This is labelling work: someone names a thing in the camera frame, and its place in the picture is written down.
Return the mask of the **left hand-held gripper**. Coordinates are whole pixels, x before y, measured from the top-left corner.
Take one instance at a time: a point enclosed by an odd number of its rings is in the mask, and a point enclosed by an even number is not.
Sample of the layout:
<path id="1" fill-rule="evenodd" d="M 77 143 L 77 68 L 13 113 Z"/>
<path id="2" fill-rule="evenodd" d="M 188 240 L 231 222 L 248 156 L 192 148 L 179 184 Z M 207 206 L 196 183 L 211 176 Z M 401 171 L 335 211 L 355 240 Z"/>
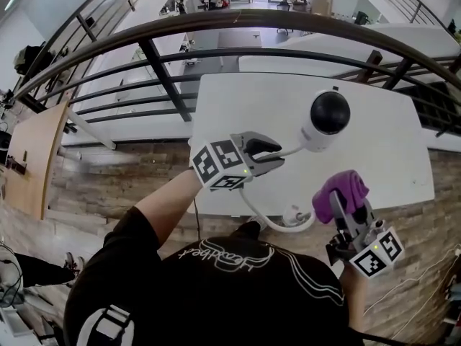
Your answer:
<path id="1" fill-rule="evenodd" d="M 253 165 L 249 154 L 281 150 L 280 144 L 266 135 L 254 131 L 231 133 L 227 138 L 205 141 L 192 155 L 192 167 L 205 189 L 235 190 L 285 163 L 282 157 L 270 156 L 254 159 Z"/>

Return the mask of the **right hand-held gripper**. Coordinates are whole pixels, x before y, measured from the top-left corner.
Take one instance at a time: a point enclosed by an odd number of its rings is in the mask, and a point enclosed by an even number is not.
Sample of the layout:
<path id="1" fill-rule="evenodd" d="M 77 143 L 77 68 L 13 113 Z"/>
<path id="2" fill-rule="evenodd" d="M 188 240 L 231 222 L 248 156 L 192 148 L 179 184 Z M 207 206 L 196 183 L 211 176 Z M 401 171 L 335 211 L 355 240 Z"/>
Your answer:
<path id="1" fill-rule="evenodd" d="M 347 201 L 341 192 L 331 192 L 329 201 L 336 228 L 341 231 L 326 245 L 330 264 L 337 261 L 349 263 L 364 277 L 376 277 L 391 270 L 403 256 L 403 244 L 395 229 L 384 220 L 375 221 L 367 198 L 363 200 L 363 206 L 355 210 L 354 218 L 347 213 Z M 352 237 L 348 231 L 355 230 L 356 223 L 371 226 Z"/>

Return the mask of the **purple cloth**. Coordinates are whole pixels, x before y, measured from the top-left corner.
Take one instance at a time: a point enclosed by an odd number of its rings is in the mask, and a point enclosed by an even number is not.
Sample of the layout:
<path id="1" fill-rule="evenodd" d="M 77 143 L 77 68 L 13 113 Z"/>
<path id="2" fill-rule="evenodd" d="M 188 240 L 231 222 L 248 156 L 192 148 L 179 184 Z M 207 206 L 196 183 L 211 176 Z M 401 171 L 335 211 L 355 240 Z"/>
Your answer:
<path id="1" fill-rule="evenodd" d="M 337 191 L 346 203 L 344 211 L 354 213 L 364 206 L 364 200 L 369 193 L 362 178 L 357 171 L 350 169 L 339 172 L 328 178 L 322 188 L 312 198 L 312 206 L 317 219 L 324 224 L 334 218 L 333 208 L 330 203 L 330 194 Z"/>

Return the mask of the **white dome camera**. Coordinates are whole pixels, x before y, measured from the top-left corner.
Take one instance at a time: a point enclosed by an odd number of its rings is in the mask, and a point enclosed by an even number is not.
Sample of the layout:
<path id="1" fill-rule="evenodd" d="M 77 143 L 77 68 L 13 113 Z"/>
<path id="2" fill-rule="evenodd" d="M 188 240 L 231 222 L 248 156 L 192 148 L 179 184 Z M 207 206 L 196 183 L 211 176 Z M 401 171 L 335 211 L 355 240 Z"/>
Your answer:
<path id="1" fill-rule="evenodd" d="M 351 110 L 336 88 L 315 94 L 299 138 L 303 148 L 320 153 L 329 148 L 349 124 Z"/>

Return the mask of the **person's left forearm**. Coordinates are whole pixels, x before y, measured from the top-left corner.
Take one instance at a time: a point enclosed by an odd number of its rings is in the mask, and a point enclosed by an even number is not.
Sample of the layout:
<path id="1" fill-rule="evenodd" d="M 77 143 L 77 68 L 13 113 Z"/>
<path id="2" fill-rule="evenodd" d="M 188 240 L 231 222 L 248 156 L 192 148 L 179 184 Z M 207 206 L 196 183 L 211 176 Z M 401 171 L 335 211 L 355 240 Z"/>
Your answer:
<path id="1" fill-rule="evenodd" d="M 193 169 L 188 169 L 152 192 L 135 207 L 144 215 L 162 247 L 202 189 Z"/>

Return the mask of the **person's right forearm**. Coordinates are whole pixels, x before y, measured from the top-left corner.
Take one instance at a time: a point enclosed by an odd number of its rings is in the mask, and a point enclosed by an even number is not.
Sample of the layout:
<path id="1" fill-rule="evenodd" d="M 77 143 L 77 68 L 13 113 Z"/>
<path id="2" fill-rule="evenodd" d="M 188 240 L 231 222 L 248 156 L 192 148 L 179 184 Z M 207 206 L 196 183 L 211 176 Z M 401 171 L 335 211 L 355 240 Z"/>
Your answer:
<path id="1" fill-rule="evenodd" d="M 339 281 L 348 304 L 349 326 L 358 332 L 363 332 L 368 279 L 352 265 L 345 263 Z"/>

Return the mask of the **black curved metal railing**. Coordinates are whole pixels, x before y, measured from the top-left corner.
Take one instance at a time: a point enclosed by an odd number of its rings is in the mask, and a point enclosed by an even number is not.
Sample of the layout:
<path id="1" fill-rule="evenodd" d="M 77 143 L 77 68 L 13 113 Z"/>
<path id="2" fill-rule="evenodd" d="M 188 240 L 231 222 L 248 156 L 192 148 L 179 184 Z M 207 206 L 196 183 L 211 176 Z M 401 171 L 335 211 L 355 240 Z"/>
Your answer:
<path id="1" fill-rule="evenodd" d="M 250 27 L 285 28 L 301 30 L 310 34 L 324 34 L 329 37 L 337 37 L 368 45 L 377 52 L 388 52 L 397 56 L 398 59 L 392 63 L 381 64 L 374 63 L 372 60 L 362 61 L 349 56 L 320 51 L 255 46 L 224 47 L 161 55 L 156 52 L 154 47 L 156 38 L 173 34 L 212 29 L 222 29 L 226 33 L 232 33 L 239 28 Z M 40 87 L 48 79 L 61 74 L 69 68 L 76 67 L 84 61 L 132 44 L 139 46 L 143 51 L 144 59 L 86 76 L 71 82 L 69 87 L 77 88 L 98 79 L 144 67 L 153 69 L 154 78 L 113 86 L 79 97 L 71 97 L 71 104 L 123 91 L 160 86 L 164 89 L 162 95 L 116 102 L 115 108 L 169 102 L 172 104 L 171 114 L 181 115 L 185 120 L 190 120 L 193 109 L 186 105 L 186 101 L 196 99 L 197 94 L 194 92 L 180 94 L 176 86 L 184 82 L 197 82 L 200 80 L 200 75 L 171 75 L 166 70 L 168 64 L 189 59 L 227 56 L 295 58 L 343 65 L 345 70 L 337 74 L 337 79 L 366 85 L 379 84 L 388 91 L 395 90 L 398 83 L 402 81 L 407 82 L 423 92 L 423 95 L 417 98 L 417 102 L 426 108 L 425 112 L 419 113 L 419 118 L 423 124 L 434 130 L 437 136 L 443 136 L 448 133 L 461 136 L 461 113 L 458 112 L 461 102 L 420 80 L 422 75 L 433 74 L 461 90 L 461 79 L 457 76 L 457 72 L 461 71 L 461 53 L 457 56 L 431 58 L 399 40 L 366 27 L 318 15 L 311 16 L 309 14 L 267 9 L 207 12 L 192 14 L 190 17 L 160 19 L 155 22 L 138 25 L 92 43 L 81 50 L 77 50 L 65 60 L 53 64 L 50 68 L 47 68 L 21 86 L 15 93 L 14 98 L 36 113 L 43 112 L 46 110 L 48 97 L 43 96 L 35 99 L 31 95 L 33 89 Z"/>

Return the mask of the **black printed t-shirt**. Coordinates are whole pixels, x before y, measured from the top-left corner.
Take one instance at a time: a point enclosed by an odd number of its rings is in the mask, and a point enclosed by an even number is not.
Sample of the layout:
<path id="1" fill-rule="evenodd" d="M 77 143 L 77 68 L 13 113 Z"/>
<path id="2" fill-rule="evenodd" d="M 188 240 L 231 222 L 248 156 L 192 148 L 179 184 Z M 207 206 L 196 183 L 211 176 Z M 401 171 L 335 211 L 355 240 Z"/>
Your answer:
<path id="1" fill-rule="evenodd" d="M 347 302 L 322 261 L 240 236 L 196 241 L 166 259 L 145 216 L 131 208 L 106 235 L 68 296 L 64 339 L 110 305 L 133 315 L 133 346 L 334 346 L 351 339 Z"/>

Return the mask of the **stacked cardboard boxes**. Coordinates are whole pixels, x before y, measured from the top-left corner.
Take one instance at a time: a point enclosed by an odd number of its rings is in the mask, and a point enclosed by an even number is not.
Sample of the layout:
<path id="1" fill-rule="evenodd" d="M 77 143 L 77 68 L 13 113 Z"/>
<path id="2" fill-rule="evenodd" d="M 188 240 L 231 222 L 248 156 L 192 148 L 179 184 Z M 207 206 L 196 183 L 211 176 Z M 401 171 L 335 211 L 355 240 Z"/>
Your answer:
<path id="1" fill-rule="evenodd" d="M 330 17 L 332 13 L 333 0 L 312 0 L 311 13 Z"/>

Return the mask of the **wooden table with white legs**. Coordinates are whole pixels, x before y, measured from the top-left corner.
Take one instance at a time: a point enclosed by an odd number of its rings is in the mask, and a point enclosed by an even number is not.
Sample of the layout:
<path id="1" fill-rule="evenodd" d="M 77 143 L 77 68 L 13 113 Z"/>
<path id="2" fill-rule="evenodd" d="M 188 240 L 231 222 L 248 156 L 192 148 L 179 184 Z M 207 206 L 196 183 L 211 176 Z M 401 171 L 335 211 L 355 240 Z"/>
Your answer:
<path id="1" fill-rule="evenodd" d="M 108 149 L 116 149 L 112 140 L 78 116 L 67 102 L 33 115 L 14 128 L 6 158 L 4 201 L 36 220 L 47 218 L 72 223 L 105 224 L 107 219 L 99 216 L 49 209 L 48 190 L 68 120 Z"/>

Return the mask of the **black chair with jacket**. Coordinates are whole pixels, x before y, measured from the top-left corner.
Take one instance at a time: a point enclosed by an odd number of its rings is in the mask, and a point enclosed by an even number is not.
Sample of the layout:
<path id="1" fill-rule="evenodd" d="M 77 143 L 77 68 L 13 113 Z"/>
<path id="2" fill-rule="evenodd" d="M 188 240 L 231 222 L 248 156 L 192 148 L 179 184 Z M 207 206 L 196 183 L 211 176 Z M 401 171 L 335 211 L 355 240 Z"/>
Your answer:
<path id="1" fill-rule="evenodd" d="M 35 73 L 46 69 L 53 61 L 55 54 L 53 51 L 47 51 L 42 56 L 40 56 L 42 49 L 42 45 L 27 45 L 25 48 L 21 49 L 20 52 L 15 55 L 13 61 L 14 70 L 17 72 L 17 74 L 21 76 L 26 75 L 34 63 L 37 63 Z"/>

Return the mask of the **grey oval device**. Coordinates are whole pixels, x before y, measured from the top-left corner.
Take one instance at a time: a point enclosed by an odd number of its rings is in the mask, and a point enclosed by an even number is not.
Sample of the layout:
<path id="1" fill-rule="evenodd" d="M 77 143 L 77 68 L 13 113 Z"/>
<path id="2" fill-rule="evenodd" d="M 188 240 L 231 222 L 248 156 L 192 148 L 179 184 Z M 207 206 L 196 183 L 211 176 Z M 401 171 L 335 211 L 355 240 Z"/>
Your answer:
<path id="1" fill-rule="evenodd" d="M 23 288 L 23 274 L 14 252 L 0 243 L 0 308 L 18 302 Z"/>

